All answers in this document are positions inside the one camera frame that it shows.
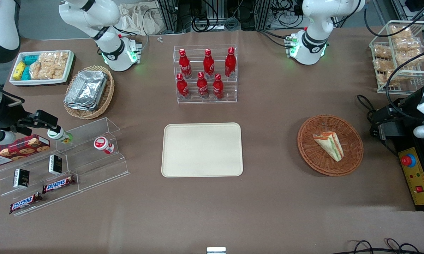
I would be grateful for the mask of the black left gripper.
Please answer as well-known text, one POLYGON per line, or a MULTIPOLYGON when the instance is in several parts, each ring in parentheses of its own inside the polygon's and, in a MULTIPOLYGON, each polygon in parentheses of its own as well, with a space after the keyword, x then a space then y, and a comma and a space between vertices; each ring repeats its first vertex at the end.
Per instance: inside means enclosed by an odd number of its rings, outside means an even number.
POLYGON ((424 113, 417 109, 424 103, 424 88, 396 100, 391 98, 387 90, 386 98, 388 106, 370 113, 370 135, 378 140, 395 140, 409 134, 424 139, 424 113))

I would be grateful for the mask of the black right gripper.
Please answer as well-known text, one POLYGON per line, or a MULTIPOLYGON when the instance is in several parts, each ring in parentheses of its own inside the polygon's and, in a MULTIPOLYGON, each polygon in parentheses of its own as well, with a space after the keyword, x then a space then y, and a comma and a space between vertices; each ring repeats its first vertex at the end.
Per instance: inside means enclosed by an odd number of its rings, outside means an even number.
POLYGON ((13 100, 0 90, 0 130, 21 134, 30 134, 29 128, 58 126, 58 118, 43 110, 27 113, 22 101, 13 100))

